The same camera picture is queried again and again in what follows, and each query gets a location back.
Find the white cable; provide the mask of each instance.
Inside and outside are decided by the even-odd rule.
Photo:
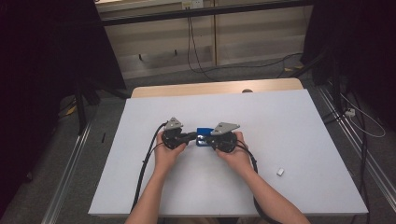
[[[350,101],[348,101],[348,99],[347,99],[343,94],[341,94],[341,96],[342,96],[348,103],[350,103]],[[378,125],[378,127],[382,129],[382,132],[383,132],[383,133],[382,133],[381,135],[375,135],[375,134],[372,134],[372,133],[367,133],[367,132],[364,131],[361,127],[359,127],[359,125],[357,125],[357,124],[352,120],[352,118],[349,116],[350,122],[351,122],[353,125],[355,125],[355,127],[357,127],[359,130],[361,130],[361,131],[364,132],[364,133],[367,133],[368,135],[370,135],[370,136],[372,136],[372,137],[381,138],[381,137],[385,136],[385,134],[386,134],[387,132],[385,132],[385,129],[384,129],[378,122],[376,122],[375,119],[373,119],[372,117],[370,117],[368,114],[364,113],[362,110],[358,109],[357,106],[353,105],[352,103],[350,103],[350,104],[351,104],[353,107],[355,107],[355,109],[359,110],[359,111],[360,111],[363,115],[365,115],[367,118],[371,119],[376,125]]]

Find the small cube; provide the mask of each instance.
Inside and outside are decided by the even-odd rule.
[[[282,176],[283,172],[285,172],[285,170],[283,168],[279,168],[279,170],[277,171],[277,175]]]

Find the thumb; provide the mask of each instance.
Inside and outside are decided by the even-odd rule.
[[[218,149],[216,149],[216,153],[217,153],[218,156],[219,156],[220,158],[222,158],[222,159],[225,159],[225,157],[226,157],[226,155],[227,155],[227,153],[225,153],[225,152],[223,152],[223,151],[220,151],[220,150],[218,150]]]
[[[182,151],[184,151],[184,148],[186,148],[186,144],[183,143],[180,146],[176,147],[175,149],[173,149],[173,151],[176,152],[177,155],[179,155]]]

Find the metal bracket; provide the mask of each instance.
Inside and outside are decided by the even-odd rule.
[[[168,130],[173,130],[176,128],[181,128],[183,127],[183,124],[178,121],[178,119],[175,118],[171,118],[165,125],[165,127],[163,128],[164,130],[168,131]]]
[[[221,122],[218,124],[218,126],[215,128],[215,130],[213,130],[210,134],[211,135],[222,135],[222,134],[228,133],[232,130],[235,130],[239,127],[241,127],[239,124]]]

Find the electrical outlet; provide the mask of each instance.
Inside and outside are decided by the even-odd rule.
[[[203,8],[204,0],[192,0],[192,8]]]
[[[192,8],[192,1],[181,2],[181,9],[186,10]]]

